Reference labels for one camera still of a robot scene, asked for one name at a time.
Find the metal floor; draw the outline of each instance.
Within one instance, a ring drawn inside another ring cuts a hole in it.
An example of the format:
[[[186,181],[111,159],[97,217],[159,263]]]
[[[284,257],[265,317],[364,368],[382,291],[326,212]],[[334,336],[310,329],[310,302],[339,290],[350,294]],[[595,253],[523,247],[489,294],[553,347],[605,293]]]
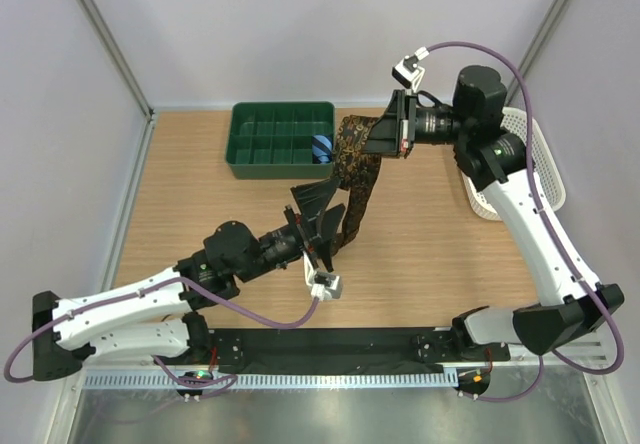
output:
[[[495,368],[490,395],[515,394],[536,372]],[[540,387],[510,404],[472,402],[451,389],[238,391],[171,404],[175,396],[172,391],[83,391],[70,442],[605,443],[584,377],[564,366],[547,367]],[[165,407],[148,415],[159,406]],[[113,419],[139,422],[123,425]]]

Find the blue object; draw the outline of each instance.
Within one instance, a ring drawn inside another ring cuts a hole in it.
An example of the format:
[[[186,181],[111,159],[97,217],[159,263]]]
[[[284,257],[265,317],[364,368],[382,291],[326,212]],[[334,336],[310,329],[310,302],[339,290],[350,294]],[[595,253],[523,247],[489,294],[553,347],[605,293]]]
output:
[[[331,162],[331,139],[327,136],[313,136],[311,138],[311,151],[314,164],[327,164]]]

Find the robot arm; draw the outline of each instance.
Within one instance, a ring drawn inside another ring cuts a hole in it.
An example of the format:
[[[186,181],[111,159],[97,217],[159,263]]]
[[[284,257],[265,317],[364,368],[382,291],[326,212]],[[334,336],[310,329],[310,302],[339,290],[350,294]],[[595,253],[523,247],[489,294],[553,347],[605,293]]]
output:
[[[536,208],[529,184],[525,143],[502,128],[507,90],[500,74],[484,66],[464,68],[451,106],[437,102],[420,105],[417,89],[424,76],[421,48],[392,70],[404,89],[371,130],[365,152],[385,157],[408,157],[415,143],[451,144],[458,168],[483,192],[512,234],[531,272],[539,302],[522,309],[475,309],[454,319],[462,346],[491,342],[522,343],[543,355],[594,331],[602,313],[572,275],[557,243],[541,218],[544,212],[582,279],[610,313],[624,302],[617,284],[603,285],[580,257],[544,195]],[[540,179],[533,178],[541,189]]]
[[[291,262],[304,260],[305,283],[318,300],[340,297],[340,276],[331,274],[331,243],[344,214],[344,205],[327,210],[338,179],[292,188],[300,210],[287,206],[287,223],[260,238],[238,221],[222,224],[204,240],[204,248],[154,276],[92,296],[60,299],[51,291],[33,298],[33,329],[68,319],[43,332],[33,342],[34,379],[46,381],[78,371],[83,362],[122,360],[160,355],[184,356],[209,349],[206,322],[197,310],[216,303],[185,287],[188,278],[224,300],[240,293],[235,279],[248,282]],[[319,269],[322,261],[328,272]],[[160,283],[176,282],[153,288]],[[137,298],[77,311],[125,295]],[[136,324],[167,314],[182,320]]]

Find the black mount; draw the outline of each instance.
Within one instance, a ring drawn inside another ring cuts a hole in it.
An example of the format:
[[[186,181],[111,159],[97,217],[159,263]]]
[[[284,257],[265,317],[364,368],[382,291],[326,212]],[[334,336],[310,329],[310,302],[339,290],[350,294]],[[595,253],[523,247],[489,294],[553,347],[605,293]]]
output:
[[[596,295],[609,313],[624,303],[618,284],[599,284]],[[513,312],[516,334],[527,349],[539,356],[595,331],[603,322],[604,317],[589,296],[568,299],[559,306],[535,305]]]
[[[457,331],[433,327],[346,329],[216,329],[220,372],[281,375],[390,375],[442,372],[448,362],[509,361],[500,344],[459,347]],[[165,360],[171,364],[193,361]],[[206,365],[207,358],[196,364]]]
[[[41,292],[32,300],[32,331],[36,331],[53,319],[53,310],[58,307],[60,298],[51,291]],[[33,379],[36,381],[54,381],[75,374],[82,369],[82,361],[95,353],[89,344],[68,351],[56,341],[58,337],[53,329],[43,332],[33,340]]]

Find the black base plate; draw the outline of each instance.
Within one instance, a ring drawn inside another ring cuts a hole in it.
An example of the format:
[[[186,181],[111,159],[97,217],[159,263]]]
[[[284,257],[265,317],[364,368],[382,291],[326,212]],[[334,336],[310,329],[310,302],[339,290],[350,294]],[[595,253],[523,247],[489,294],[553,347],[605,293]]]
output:
[[[216,329],[211,341],[220,371],[234,374],[423,374],[441,372],[443,363],[484,363],[487,348],[494,362],[510,359],[507,346],[459,349],[451,330],[434,327]]]

